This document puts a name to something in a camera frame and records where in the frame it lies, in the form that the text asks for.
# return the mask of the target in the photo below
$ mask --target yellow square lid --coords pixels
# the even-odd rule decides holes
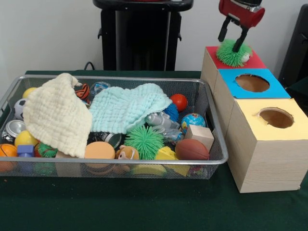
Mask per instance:
[[[308,118],[294,99],[236,101],[258,141],[308,140]]]

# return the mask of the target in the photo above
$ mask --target circular hole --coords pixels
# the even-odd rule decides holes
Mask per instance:
[[[235,81],[241,88],[252,92],[264,92],[270,88],[269,82],[264,78],[251,74],[243,74],[236,77]]]
[[[276,128],[288,128],[294,123],[293,116],[279,108],[265,108],[259,115]]]

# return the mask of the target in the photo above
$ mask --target purple block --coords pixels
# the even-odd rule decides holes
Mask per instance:
[[[17,155],[19,157],[34,157],[33,145],[19,145],[17,147]]]

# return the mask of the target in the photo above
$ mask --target red square lid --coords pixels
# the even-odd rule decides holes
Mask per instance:
[[[250,57],[246,65],[239,66],[239,67],[231,67],[231,66],[225,65],[221,61],[219,61],[216,56],[217,48],[218,46],[206,47],[217,69],[265,69],[267,68],[262,62],[262,60],[259,58],[257,53],[255,53],[254,50],[252,51],[253,52],[252,57]]]

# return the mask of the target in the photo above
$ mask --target yellow ball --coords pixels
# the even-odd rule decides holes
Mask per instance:
[[[33,92],[35,89],[36,89],[36,88],[29,88],[29,89],[27,89],[27,90],[24,92],[24,94],[23,94],[23,99],[27,98],[28,95],[29,95],[31,92]]]
[[[27,130],[22,131],[15,139],[15,146],[19,145],[37,145],[38,140],[35,139]]]

